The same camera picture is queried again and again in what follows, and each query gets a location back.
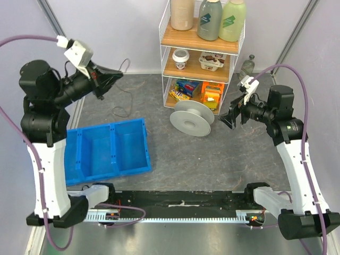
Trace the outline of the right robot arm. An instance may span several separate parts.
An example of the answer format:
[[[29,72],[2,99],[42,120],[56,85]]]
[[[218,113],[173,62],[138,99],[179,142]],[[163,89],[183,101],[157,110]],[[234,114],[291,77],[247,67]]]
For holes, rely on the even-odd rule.
[[[243,93],[231,101],[227,114],[220,121],[235,129],[237,117],[241,123],[249,119],[266,125],[285,166],[292,191],[288,201],[267,183],[250,183],[243,196],[244,205],[256,209],[265,207],[278,220],[282,236],[287,240],[322,236],[339,227],[339,213],[332,212],[318,187],[309,157],[309,144],[302,138],[304,124],[293,117],[293,89],[288,86],[270,87],[267,101],[262,101],[249,87],[240,86]]]

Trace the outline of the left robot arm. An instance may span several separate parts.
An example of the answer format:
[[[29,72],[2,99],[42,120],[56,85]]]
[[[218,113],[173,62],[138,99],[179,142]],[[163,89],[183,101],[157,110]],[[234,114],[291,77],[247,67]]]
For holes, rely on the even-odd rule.
[[[116,205],[111,184],[95,184],[88,192],[72,196],[67,193],[64,154],[67,124],[66,107],[93,93],[102,100],[123,72],[89,62],[89,76],[76,71],[61,78],[59,72],[44,60],[34,60],[20,70],[19,86],[25,92],[21,129],[27,137],[28,152],[36,168],[36,205],[26,218],[29,226],[50,223],[69,228],[81,223],[90,208],[100,204],[105,209]]]

